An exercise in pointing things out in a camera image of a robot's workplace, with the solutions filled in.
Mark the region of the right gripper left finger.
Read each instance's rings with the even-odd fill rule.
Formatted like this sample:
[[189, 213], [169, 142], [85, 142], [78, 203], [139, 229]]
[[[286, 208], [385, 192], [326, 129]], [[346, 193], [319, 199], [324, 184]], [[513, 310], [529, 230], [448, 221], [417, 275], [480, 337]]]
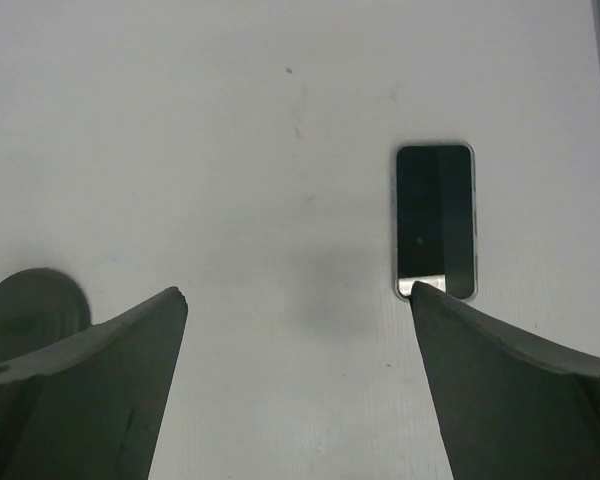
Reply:
[[188, 305], [169, 287], [0, 363], [0, 479], [146, 479]]

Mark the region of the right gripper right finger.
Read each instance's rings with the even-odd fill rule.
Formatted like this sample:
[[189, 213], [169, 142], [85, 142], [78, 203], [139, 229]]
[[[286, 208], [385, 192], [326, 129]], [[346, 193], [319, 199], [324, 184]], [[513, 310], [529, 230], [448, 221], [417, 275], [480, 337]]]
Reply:
[[409, 303], [456, 479], [600, 479], [600, 357], [417, 282]]

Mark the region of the black phone stand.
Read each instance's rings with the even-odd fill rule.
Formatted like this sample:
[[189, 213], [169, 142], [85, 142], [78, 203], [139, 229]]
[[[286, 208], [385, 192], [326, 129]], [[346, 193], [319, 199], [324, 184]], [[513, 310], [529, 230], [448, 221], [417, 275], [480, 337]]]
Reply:
[[0, 282], [0, 363], [47, 347], [91, 325], [83, 289], [61, 271], [26, 269]]

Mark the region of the black smartphone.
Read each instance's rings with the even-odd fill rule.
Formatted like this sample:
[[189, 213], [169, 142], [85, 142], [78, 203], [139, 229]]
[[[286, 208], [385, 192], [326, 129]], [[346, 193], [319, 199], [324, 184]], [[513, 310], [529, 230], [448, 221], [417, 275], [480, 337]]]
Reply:
[[403, 144], [393, 157], [394, 286], [415, 283], [457, 299], [478, 291], [475, 158], [463, 141]]

